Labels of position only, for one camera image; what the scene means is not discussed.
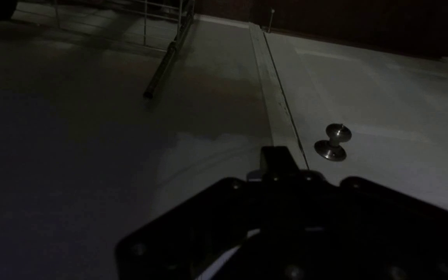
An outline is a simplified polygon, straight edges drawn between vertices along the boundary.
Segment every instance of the chrome knob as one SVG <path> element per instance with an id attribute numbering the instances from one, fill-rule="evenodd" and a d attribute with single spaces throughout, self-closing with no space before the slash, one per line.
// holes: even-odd
<path id="1" fill-rule="evenodd" d="M 326 134 L 329 140 L 317 141 L 314 144 L 316 152 L 330 161 L 343 161 L 347 158 L 347 153 L 340 146 L 340 143 L 348 142 L 352 139 L 352 132 L 343 124 L 330 124 L 326 127 Z"/>

